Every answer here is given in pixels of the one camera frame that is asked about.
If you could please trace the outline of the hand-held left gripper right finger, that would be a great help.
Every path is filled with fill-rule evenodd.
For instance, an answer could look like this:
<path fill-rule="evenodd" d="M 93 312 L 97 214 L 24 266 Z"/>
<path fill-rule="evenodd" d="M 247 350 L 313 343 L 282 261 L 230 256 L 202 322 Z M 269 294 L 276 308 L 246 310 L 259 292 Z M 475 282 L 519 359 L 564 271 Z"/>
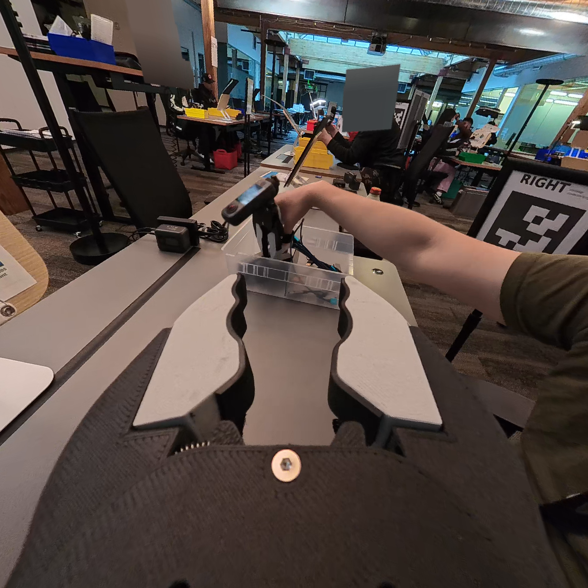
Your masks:
<path fill-rule="evenodd" d="M 330 363 L 328 405 L 339 425 L 359 423 L 368 446 L 397 428 L 438 433 L 440 411 L 408 321 L 352 276 L 341 281 L 340 340 Z"/>

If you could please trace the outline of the framed black white marker sign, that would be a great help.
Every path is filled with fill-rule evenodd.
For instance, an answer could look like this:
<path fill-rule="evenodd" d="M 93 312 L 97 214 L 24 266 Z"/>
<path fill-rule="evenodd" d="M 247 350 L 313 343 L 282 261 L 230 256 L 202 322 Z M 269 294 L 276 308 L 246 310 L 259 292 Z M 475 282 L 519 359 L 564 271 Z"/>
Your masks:
<path fill-rule="evenodd" d="M 522 254 L 575 255 L 587 260 L 587 172 L 533 160 L 505 160 L 459 251 L 458 298 L 474 307 L 446 353 L 450 362 L 482 314 L 504 322 L 500 289 Z"/>

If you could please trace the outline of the clear plastic storage box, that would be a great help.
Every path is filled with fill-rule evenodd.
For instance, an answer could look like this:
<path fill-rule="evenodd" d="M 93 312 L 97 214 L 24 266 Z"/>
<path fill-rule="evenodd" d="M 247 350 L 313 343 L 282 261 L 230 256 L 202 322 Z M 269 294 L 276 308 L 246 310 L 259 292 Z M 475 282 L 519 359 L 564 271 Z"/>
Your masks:
<path fill-rule="evenodd" d="M 353 236 L 303 224 L 295 240 L 305 251 L 290 249 L 290 262 L 264 258 L 248 220 L 222 248 L 228 272 L 243 274 L 251 292 L 338 309 L 341 279 L 353 274 Z"/>

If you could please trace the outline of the unframed black white marker sign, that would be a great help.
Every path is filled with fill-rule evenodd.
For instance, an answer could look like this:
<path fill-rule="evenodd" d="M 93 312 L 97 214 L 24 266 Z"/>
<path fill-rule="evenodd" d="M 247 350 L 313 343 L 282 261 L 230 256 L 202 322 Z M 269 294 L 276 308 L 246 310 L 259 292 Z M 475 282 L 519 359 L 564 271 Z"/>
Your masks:
<path fill-rule="evenodd" d="M 411 145 L 422 123 L 422 117 L 429 103 L 430 94 L 415 90 L 409 100 L 397 100 L 394 106 L 394 119 L 401 129 L 398 148 L 406 151 Z"/>

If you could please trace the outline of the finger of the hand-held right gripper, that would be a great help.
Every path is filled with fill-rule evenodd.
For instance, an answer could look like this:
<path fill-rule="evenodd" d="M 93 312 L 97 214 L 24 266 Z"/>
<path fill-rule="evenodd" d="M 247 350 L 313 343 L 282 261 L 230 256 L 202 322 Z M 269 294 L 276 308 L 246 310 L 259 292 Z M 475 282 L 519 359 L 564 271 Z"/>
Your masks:
<path fill-rule="evenodd" d="M 290 261 L 291 253 L 289 243 L 284 243 L 283 232 L 274 228 L 260 229 L 260 255 L 264 258 L 277 261 Z"/>

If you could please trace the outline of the row of yellow bins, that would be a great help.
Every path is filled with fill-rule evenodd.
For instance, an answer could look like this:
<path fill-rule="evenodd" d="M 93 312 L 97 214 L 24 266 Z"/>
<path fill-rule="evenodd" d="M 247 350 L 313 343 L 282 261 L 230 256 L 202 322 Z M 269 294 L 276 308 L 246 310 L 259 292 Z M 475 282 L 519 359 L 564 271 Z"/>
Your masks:
<path fill-rule="evenodd" d="M 210 107 L 208 109 L 187 107 L 183 110 L 185 116 L 190 119 L 197 120 L 212 120 L 219 119 L 222 121 L 236 121 L 243 118 L 243 114 L 238 109 L 218 109 L 216 107 Z"/>

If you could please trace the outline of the person's right forearm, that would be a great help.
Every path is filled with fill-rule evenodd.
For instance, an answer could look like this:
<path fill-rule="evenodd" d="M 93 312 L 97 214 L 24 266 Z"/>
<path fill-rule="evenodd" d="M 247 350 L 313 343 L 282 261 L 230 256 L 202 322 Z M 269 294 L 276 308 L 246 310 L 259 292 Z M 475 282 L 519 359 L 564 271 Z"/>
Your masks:
<path fill-rule="evenodd" d="M 505 324 L 504 278 L 519 253 L 471 238 L 423 214 L 318 182 L 312 205 L 409 278 Z"/>

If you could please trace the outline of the blue storage bin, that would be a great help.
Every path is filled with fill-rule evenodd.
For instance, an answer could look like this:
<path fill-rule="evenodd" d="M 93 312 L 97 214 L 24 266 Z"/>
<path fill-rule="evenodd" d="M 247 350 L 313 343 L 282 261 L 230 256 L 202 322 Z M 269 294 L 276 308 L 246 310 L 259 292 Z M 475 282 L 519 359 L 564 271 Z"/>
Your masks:
<path fill-rule="evenodd" d="M 114 47 L 83 37 L 48 33 L 48 43 L 56 55 L 85 61 L 116 64 Z"/>

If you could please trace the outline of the wooden ceiling post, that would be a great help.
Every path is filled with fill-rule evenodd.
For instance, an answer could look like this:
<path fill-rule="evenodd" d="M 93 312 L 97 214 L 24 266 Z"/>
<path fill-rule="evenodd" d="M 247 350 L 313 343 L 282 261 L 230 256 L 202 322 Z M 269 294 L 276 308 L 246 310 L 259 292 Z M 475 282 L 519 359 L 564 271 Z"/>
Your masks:
<path fill-rule="evenodd" d="M 203 31 L 203 44 L 204 44 L 204 55 L 205 55 L 205 66 L 206 73 L 211 74 L 213 77 L 212 89 L 215 98 L 218 97 L 217 89 L 217 68 L 214 65 L 213 57 L 217 55 L 217 46 L 215 45 L 216 33 L 215 33 L 215 15 L 214 15 L 214 2 L 213 1 L 201 1 L 201 15 L 202 15 L 202 31 Z"/>

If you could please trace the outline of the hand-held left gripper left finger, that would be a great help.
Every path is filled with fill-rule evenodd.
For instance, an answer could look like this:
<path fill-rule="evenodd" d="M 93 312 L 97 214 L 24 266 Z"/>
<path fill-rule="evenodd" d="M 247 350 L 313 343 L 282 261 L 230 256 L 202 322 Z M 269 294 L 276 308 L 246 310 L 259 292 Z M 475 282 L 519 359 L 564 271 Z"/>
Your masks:
<path fill-rule="evenodd" d="M 133 427 L 213 432 L 222 421 L 243 432 L 254 374 L 243 342 L 247 289 L 229 275 L 175 320 Z"/>

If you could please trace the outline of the person's right hand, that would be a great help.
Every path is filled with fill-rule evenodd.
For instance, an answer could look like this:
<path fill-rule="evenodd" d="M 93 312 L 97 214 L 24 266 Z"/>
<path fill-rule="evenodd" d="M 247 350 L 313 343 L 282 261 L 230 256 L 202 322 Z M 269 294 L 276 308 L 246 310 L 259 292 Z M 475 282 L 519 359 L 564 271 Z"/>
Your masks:
<path fill-rule="evenodd" d="M 326 187 L 329 187 L 328 183 L 319 181 L 280 192 L 275 197 L 275 204 L 286 234 L 293 232 L 296 223 L 303 219 L 305 214 L 315 205 L 316 197 Z"/>

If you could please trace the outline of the black utility cart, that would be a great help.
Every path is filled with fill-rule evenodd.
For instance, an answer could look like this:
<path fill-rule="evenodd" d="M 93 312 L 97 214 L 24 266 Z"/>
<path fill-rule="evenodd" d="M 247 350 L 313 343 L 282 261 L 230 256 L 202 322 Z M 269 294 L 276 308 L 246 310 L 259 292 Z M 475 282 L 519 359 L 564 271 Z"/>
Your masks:
<path fill-rule="evenodd" d="M 76 177 L 81 182 L 86 202 L 94 218 L 93 222 L 89 221 L 89 215 L 84 211 L 82 198 L 77 196 L 70 174 L 58 164 L 58 147 L 47 126 L 39 129 L 25 129 L 18 120 L 2 117 L 1 155 L 11 179 L 24 193 L 25 202 L 35 224 L 35 231 L 42 232 L 44 229 L 50 229 L 81 238 L 87 232 L 93 233 L 95 229 L 100 231 L 102 222 L 82 172 L 73 137 L 63 126 L 59 127 L 59 131 L 73 159 Z M 9 148 L 28 154 L 33 168 L 30 171 L 15 171 L 7 155 Z M 50 202 L 49 209 L 44 212 L 36 211 L 28 197 L 29 190 L 46 193 Z"/>

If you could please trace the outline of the printed instruction sheet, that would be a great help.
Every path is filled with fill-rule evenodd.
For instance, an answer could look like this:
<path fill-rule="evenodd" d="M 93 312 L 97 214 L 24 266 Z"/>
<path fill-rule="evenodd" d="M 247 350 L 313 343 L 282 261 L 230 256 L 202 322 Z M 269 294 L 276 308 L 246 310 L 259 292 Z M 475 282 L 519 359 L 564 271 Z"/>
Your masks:
<path fill-rule="evenodd" d="M 37 281 L 1 246 L 1 300 L 9 301 Z"/>

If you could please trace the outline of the yellow storage bins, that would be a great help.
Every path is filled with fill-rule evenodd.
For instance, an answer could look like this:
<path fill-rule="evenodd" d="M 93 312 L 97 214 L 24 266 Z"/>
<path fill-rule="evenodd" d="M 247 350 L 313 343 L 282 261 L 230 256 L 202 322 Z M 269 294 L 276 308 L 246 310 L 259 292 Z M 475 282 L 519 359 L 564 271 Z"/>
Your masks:
<path fill-rule="evenodd" d="M 311 137 L 302 136 L 296 139 L 293 144 L 293 161 L 295 164 L 298 163 L 302 155 L 305 153 L 305 149 L 311 141 Z M 325 144 L 317 139 L 312 143 L 312 147 L 309 153 L 306 155 L 302 166 L 327 170 L 334 166 L 334 156 L 328 152 Z"/>

